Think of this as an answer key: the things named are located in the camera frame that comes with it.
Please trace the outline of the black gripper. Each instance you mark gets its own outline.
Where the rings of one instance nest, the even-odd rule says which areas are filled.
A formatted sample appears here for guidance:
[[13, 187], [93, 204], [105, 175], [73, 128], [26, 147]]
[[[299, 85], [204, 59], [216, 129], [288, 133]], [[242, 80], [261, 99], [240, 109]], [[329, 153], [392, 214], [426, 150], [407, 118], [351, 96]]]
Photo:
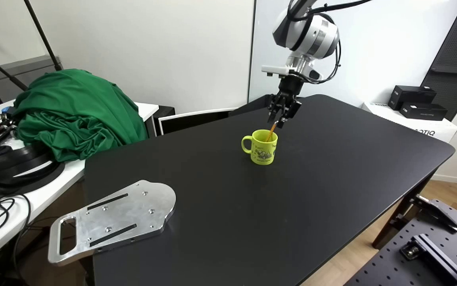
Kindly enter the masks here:
[[280, 82], [280, 93], [273, 101], [273, 106], [269, 107], [269, 123], [273, 123], [278, 117], [278, 129], [281, 129], [289, 121], [289, 113], [296, 113], [300, 109], [297, 96], [300, 94], [304, 80], [294, 75], [283, 77]]

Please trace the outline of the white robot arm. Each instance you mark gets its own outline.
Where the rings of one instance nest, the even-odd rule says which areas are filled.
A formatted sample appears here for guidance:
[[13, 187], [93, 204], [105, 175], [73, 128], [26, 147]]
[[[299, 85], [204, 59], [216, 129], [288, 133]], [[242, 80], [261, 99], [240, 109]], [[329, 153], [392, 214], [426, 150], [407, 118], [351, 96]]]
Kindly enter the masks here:
[[[269, 106], [269, 121], [272, 129], [281, 129], [302, 109], [297, 99], [305, 83], [324, 85], [335, 79], [342, 67], [342, 37], [329, 12], [345, 10], [367, 4], [354, 0], [338, 5], [315, 9], [316, 0], [289, 0], [281, 23], [273, 32], [278, 47], [291, 52], [285, 67], [264, 67], [267, 77], [280, 79], [280, 90]], [[313, 67], [315, 61], [334, 56], [332, 72], [323, 79]]]

